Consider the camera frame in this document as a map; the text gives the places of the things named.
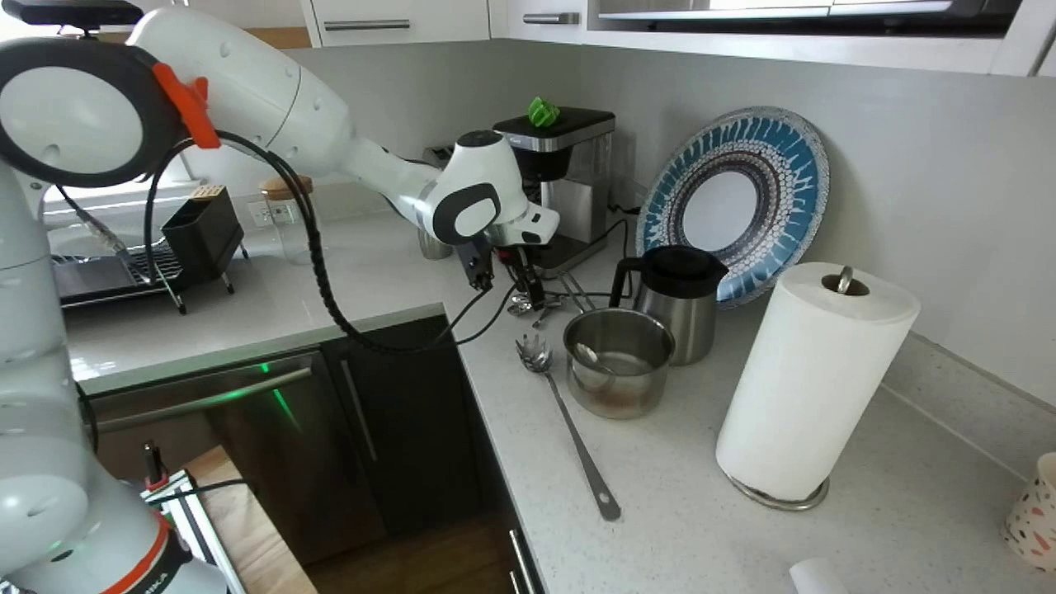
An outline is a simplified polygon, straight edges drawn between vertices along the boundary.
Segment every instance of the blue patterned plate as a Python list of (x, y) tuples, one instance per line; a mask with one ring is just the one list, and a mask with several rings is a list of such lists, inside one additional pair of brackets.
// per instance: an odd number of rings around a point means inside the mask
[(828, 202), (823, 136), (782, 109), (739, 109), (696, 132), (664, 168), (638, 221), (638, 254), (713, 251), (721, 310), (765, 295), (811, 243)]

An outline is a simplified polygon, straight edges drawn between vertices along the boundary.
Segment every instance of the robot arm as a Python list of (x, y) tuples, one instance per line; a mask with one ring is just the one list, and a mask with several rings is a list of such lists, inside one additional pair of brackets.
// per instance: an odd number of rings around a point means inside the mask
[(46, 237), (12, 168), (60, 186), (144, 173), (177, 132), (142, 79), (160, 59), (177, 79), (209, 79), (217, 130), (300, 173), (366, 180), (438, 240), (549, 243), (556, 216), (522, 195), (498, 136), (463, 138), (441, 173), (398, 161), (356, 136), (349, 109), (316, 77), (212, 18), (158, 10), (130, 44), (0, 46), (0, 581), (50, 594), (133, 591), (135, 581), (212, 594), (223, 583), (173, 547), (165, 521), (116, 487), (80, 437)]
[(518, 161), (492, 132), (464, 136), (448, 168), (435, 173), (364, 138), (327, 83), (221, 21), (177, 6), (156, 10), (130, 46), (168, 64), (177, 79), (204, 77), (217, 130), (277, 153), (300, 173), (358, 178), (438, 240), (455, 243), (488, 232), (495, 248), (518, 248), (549, 243), (556, 232), (556, 216), (523, 198)]

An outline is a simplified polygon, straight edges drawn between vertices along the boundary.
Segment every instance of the stainless steel pot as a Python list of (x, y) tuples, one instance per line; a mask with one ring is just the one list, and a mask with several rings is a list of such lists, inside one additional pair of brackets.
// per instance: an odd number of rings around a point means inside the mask
[(639, 310), (588, 310), (563, 327), (575, 397), (597, 415), (647, 415), (674, 355), (668, 327)]

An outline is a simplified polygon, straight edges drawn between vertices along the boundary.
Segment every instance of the coffee machine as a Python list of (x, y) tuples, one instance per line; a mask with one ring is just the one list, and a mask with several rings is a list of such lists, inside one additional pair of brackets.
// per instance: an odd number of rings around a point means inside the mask
[(533, 254), (541, 277), (556, 277), (605, 248), (614, 202), (614, 130), (614, 112), (593, 109), (560, 109), (545, 130), (528, 116), (495, 121), (518, 154), (523, 195), (560, 216), (555, 240)]

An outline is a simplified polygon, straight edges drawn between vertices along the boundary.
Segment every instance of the kitchen counter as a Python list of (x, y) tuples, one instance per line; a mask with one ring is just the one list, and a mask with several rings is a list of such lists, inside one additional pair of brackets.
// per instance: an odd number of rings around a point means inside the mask
[[(389, 212), (331, 223), (322, 237), (338, 296), (358, 331), (438, 310), (451, 318), (471, 296), (455, 259), (420, 259), (415, 235)], [(266, 240), (246, 248), (250, 264), (230, 267), (237, 295), (201, 286), (188, 296), (188, 318), (165, 301), (74, 312), (69, 355), (87, 394), (338, 336), (310, 267), (280, 262)], [(599, 254), (575, 275), (588, 286), (607, 286), (610, 270)], [(500, 270), (495, 277), (459, 336), (500, 303), (507, 283)], [(567, 318), (556, 312), (545, 331), (555, 347)], [(855, 594), (1056, 591), (1056, 579), (1028, 572), (1001, 542), (1021, 482), (894, 394), (879, 394), (815, 510), (786, 516), (747, 503), (715, 469), (713, 443), (749, 327), (721, 318), (705, 364), (674, 369), (661, 410), (642, 420), (614, 424), (572, 407), (625, 505), (620, 521), (593, 510), (549, 385), (514, 361), (510, 340), (531, 331), (528, 319), (500, 312), (481, 340), (463, 347), (549, 591), (786, 594), (795, 591), (787, 564), (806, 557), (826, 557)]]

